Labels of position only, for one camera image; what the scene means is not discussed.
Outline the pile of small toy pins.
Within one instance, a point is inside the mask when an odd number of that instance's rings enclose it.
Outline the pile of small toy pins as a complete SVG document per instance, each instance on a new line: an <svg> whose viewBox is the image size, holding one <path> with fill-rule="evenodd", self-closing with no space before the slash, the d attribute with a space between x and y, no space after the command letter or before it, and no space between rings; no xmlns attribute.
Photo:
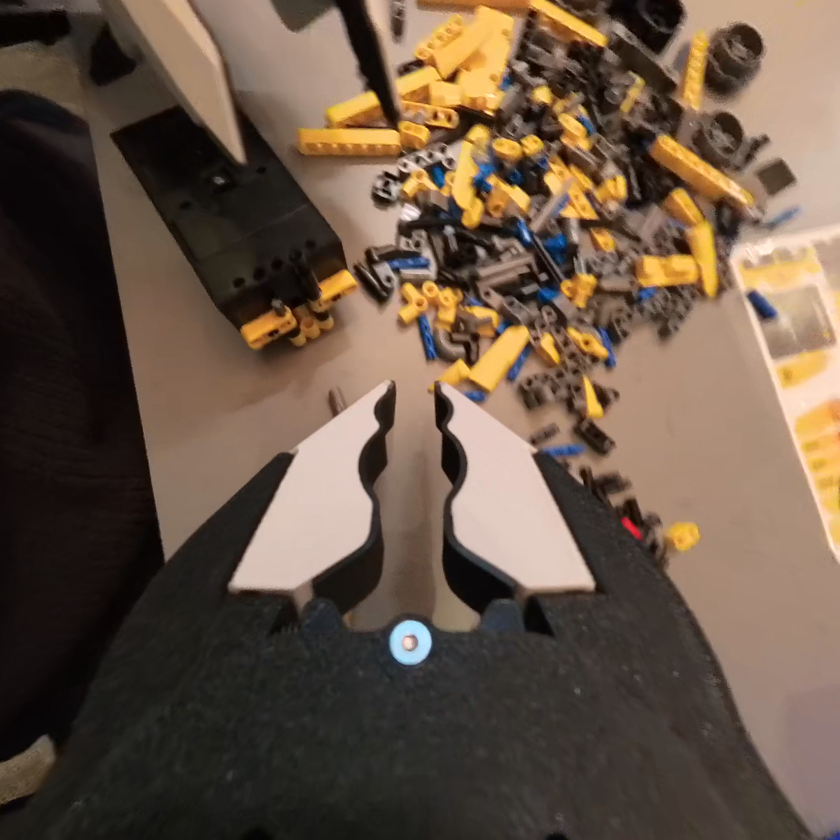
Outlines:
<svg viewBox="0 0 840 840"><path fill-rule="evenodd" d="M640 504L632 481L616 471L597 474L587 465L576 473L580 483L612 513L654 564L666 571L669 561L663 520Z"/></svg>

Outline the group of black toy wheels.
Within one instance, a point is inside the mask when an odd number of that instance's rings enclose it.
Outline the group of black toy wheels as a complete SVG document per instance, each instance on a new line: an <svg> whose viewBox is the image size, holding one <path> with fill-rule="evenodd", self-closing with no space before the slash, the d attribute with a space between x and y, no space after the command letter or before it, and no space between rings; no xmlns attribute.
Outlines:
<svg viewBox="0 0 840 840"><path fill-rule="evenodd" d="M667 130L714 165L738 168L767 143L748 140L730 112L704 113L710 93L725 101L756 77L764 58L761 33L743 22L729 24L708 36L697 32L684 51L680 73L667 70L659 58L686 18L684 2L608 2L613 21L612 52L650 90L650 107L664 112Z"/></svg>

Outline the black toy battery box assembly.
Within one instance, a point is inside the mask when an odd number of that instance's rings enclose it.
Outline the black toy battery box assembly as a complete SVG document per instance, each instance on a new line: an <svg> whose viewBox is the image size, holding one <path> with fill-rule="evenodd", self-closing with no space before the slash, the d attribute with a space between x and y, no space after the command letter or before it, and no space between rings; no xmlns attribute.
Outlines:
<svg viewBox="0 0 840 840"><path fill-rule="evenodd" d="M252 350L333 329L358 288L340 237L243 113L245 163L173 107L111 133L215 308Z"/></svg>

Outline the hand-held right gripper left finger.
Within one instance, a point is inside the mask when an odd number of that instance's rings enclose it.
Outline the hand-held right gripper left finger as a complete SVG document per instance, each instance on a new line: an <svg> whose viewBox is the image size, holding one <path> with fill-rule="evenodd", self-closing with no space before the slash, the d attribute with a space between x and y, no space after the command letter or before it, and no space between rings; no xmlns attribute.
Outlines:
<svg viewBox="0 0 840 840"><path fill-rule="evenodd" d="M376 589L384 540L375 483L395 412L396 384L385 380L291 452L230 593L280 595L297 613L320 598L346 615Z"/></svg>

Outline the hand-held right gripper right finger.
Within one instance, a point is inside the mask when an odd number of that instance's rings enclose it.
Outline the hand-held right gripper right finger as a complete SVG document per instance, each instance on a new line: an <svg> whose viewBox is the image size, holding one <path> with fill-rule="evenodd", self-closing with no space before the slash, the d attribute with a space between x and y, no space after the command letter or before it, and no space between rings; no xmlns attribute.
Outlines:
<svg viewBox="0 0 840 840"><path fill-rule="evenodd" d="M477 614L497 600L593 593L537 449L452 385L435 385L434 412L451 484L443 547L450 590Z"/></svg>

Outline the yellow printed instruction sheet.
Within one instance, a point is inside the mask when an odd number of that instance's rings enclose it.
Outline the yellow printed instruction sheet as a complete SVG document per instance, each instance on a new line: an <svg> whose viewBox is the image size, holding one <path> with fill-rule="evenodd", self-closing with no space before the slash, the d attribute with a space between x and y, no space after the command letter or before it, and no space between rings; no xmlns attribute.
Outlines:
<svg viewBox="0 0 840 840"><path fill-rule="evenodd" d="M839 226L741 245L730 267L838 559Z"/></svg>

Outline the pile of toy building pieces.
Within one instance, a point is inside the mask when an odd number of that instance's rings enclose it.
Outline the pile of toy building pieces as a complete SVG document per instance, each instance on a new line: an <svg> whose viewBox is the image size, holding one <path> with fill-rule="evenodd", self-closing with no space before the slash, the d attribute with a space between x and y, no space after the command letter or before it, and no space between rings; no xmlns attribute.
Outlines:
<svg viewBox="0 0 840 840"><path fill-rule="evenodd" d="M699 299L732 286L745 227L792 187L785 161L714 165L667 130L650 90L611 49L608 2L418 2L462 10L396 69L402 120L389 126L369 90L300 128L313 158L392 159L371 199L402 210L392 246L353 268L414 324L441 382L483 401L517 380L530 355L545 370L519 385L528 407L561 403L581 446L610 453L594 381L639 322L660 339Z"/></svg>

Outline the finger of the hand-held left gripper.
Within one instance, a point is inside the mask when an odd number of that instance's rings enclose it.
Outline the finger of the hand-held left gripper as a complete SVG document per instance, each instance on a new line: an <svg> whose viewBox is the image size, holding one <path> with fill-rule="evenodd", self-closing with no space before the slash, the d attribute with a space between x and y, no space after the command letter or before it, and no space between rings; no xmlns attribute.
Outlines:
<svg viewBox="0 0 840 840"><path fill-rule="evenodd" d="M300 32L331 8L338 10L358 70L381 107L386 123L403 119L396 82L387 61L382 30L367 1L272 1L277 15L292 32Z"/></svg>
<svg viewBox="0 0 840 840"><path fill-rule="evenodd" d="M247 162L224 57L188 1L101 1L126 57L150 65L196 124L228 157Z"/></svg>

